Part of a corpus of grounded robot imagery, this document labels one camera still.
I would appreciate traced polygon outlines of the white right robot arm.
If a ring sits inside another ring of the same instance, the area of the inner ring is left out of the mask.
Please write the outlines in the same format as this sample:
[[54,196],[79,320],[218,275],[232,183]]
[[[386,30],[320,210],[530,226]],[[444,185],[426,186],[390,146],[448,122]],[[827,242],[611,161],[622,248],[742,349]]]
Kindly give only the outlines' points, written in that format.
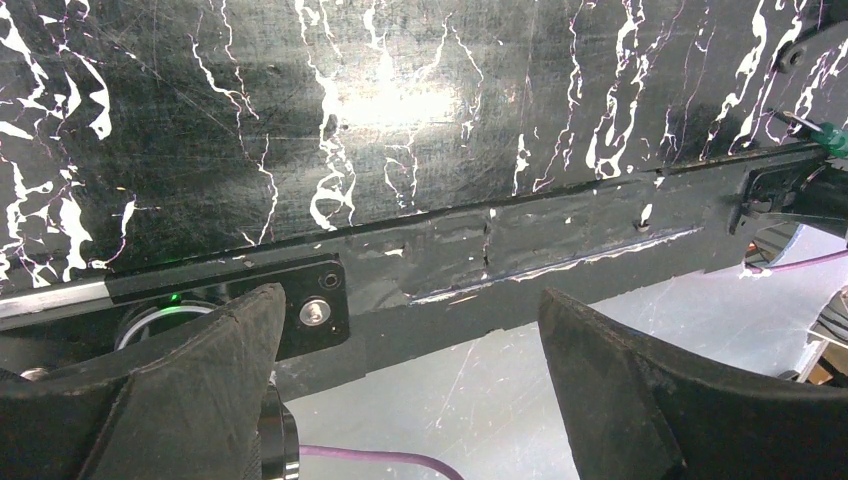
[[731,214],[729,233],[754,221],[797,223],[845,239],[847,171],[827,160],[751,171]]

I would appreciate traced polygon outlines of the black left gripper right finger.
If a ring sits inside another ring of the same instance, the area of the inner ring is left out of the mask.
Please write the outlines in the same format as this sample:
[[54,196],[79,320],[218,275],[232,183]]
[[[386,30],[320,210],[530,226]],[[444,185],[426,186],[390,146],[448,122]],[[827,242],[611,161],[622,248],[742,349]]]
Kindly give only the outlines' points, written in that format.
[[583,479],[843,479],[847,392],[722,364],[554,289],[538,326]]

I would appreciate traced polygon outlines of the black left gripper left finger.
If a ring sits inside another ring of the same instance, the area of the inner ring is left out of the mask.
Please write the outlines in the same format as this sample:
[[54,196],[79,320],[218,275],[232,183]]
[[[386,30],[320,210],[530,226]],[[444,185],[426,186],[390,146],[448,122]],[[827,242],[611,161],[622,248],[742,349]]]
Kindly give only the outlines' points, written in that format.
[[37,380],[1,377],[5,479],[258,479],[286,294],[256,288]]

